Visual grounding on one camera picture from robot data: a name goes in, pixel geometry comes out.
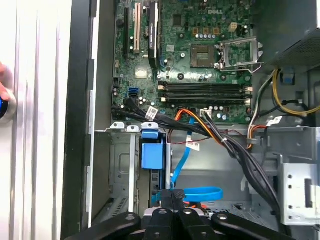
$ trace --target green circuit board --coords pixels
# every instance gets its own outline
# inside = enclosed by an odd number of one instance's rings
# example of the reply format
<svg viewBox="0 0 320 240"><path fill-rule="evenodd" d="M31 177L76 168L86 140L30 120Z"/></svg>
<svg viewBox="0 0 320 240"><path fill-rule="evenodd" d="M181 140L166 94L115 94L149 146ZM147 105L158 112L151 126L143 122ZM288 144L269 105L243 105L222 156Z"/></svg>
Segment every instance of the green circuit board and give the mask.
<svg viewBox="0 0 320 240"><path fill-rule="evenodd" d="M113 93L113 105L121 106L128 97L129 88L138 88L136 103L147 111L149 106L157 108L160 113L174 118L179 108L199 111L211 109L212 119L216 123L248 124L248 105L223 105L199 103L163 102L159 97L158 82L168 83L212 83L251 86L251 74L248 71L221 72L214 68L214 61L207 53L194 49L201 46L215 51L220 42L247 38L252 34L251 0L161 0L159 1L159 35L160 53L158 69L152 69L148 59L149 24L148 6L150 0L118 0L116 6L116 36L113 77L117 88ZM139 51L133 51L134 43L129 41L127 57L124 57L124 38L135 35L136 4L141 4ZM123 26L128 10L128 31ZM230 31L231 23L247 26L245 32ZM250 60L250 45L231 46L230 63ZM193 61L203 59L207 67L194 66Z"/></svg>

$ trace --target cpu socket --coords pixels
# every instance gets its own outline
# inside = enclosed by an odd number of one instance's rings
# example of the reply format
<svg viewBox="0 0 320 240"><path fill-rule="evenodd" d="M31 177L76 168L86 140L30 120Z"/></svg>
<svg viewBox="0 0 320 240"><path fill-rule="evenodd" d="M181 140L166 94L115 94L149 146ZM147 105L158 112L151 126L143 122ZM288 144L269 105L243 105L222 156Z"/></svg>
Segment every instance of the cpu socket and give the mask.
<svg viewBox="0 0 320 240"><path fill-rule="evenodd" d="M215 47L213 45L191 45L190 66L191 68L214 68Z"/></svg>

